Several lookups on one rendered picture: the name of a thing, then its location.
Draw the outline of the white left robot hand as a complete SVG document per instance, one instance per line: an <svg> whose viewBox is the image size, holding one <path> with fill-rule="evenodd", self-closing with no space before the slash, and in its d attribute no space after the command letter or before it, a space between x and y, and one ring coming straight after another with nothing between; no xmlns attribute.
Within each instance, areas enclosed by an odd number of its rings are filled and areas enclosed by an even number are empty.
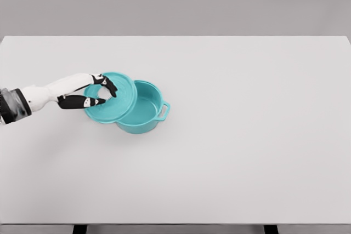
<svg viewBox="0 0 351 234"><path fill-rule="evenodd" d="M85 109L106 103L105 99L91 98L83 95L71 95L71 93L96 84L105 87L112 97L116 97L118 89L113 82L102 73L77 73L50 83L46 85L46 88L61 109L73 110Z"/></svg>

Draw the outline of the teal pot lid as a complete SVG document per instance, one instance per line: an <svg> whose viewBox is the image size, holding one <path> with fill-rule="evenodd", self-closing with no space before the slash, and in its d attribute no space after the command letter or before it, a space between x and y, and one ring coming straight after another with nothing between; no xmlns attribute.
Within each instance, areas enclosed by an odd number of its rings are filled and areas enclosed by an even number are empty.
<svg viewBox="0 0 351 234"><path fill-rule="evenodd" d="M137 88L134 81L127 75L119 72L104 72L116 87L116 96L111 96L109 90L99 84L91 84L85 88L83 95L86 97L105 99L101 105L84 109L92 120L99 123L117 122L130 113L137 102Z"/></svg>

